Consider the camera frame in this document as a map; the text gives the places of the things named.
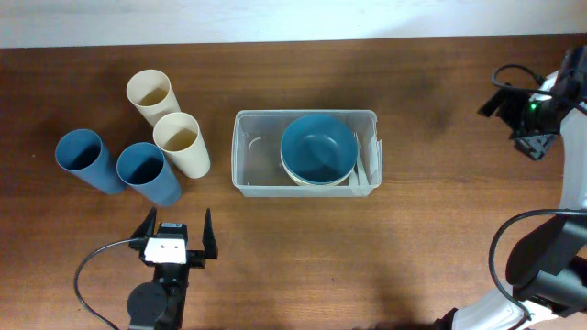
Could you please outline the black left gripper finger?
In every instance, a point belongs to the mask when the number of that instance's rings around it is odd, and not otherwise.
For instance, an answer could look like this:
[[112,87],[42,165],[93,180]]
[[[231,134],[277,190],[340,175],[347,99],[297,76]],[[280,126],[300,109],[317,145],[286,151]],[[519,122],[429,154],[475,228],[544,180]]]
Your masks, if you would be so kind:
[[206,209],[205,213],[205,224],[203,230],[202,243],[204,247],[205,257],[207,259],[217,259],[218,247],[212,225],[211,210],[209,208]]
[[142,250],[147,245],[147,241],[154,235],[156,224],[157,208],[152,207],[145,220],[138,226],[131,235],[131,241],[128,246],[133,250]]

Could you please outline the blue bowl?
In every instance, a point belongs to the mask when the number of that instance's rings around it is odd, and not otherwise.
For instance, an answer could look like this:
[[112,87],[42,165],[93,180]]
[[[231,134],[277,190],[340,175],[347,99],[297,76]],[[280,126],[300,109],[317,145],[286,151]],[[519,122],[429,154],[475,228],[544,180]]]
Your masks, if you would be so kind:
[[355,167],[354,132],[332,115],[305,115],[283,132],[280,156],[299,178],[311,182],[341,179]]

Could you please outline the white plastic spoon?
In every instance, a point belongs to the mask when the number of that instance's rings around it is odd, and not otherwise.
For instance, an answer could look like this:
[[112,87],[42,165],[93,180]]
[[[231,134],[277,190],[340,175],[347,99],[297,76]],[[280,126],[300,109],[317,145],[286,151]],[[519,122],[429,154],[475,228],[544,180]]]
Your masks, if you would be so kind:
[[356,187],[359,185],[359,177],[356,168],[353,168],[349,174],[349,186]]

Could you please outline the white plastic fork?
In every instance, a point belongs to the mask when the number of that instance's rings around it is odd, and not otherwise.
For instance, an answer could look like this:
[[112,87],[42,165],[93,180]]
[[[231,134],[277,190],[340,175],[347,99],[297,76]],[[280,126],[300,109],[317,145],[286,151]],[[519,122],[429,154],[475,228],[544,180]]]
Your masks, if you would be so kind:
[[354,137],[356,138],[357,146],[358,146],[358,156],[357,156],[358,183],[361,186],[366,186],[369,184],[369,181],[367,178],[366,170],[365,170],[364,163],[363,163],[362,156],[361,156],[361,143],[359,142],[359,137],[358,137],[357,133],[354,134]]

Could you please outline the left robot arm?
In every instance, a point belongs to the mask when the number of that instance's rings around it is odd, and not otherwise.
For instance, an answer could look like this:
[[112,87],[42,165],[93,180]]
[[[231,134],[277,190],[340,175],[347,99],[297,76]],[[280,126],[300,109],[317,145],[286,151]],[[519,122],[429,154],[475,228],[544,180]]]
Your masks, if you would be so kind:
[[218,257],[210,212],[205,213],[203,249],[187,248],[187,225],[156,223],[157,209],[151,208],[136,229],[129,247],[140,260],[154,268],[153,278],[141,283],[127,299],[131,329],[177,330],[183,325],[183,310],[191,269],[203,269]]

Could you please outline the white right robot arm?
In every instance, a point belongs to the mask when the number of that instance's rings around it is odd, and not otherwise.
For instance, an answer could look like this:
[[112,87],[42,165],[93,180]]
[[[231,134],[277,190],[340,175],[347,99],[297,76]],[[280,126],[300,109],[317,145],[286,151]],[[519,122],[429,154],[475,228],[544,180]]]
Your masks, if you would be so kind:
[[[497,78],[497,92],[479,109],[511,129],[515,148],[542,160],[556,138],[564,147],[563,186],[556,209],[538,209],[505,221],[493,236],[488,267],[494,289],[476,303],[437,319],[436,329],[527,329],[586,311],[586,48],[570,49],[547,77],[533,73],[537,88],[519,88]],[[533,216],[546,222],[518,241],[501,282],[495,251],[505,230]]]

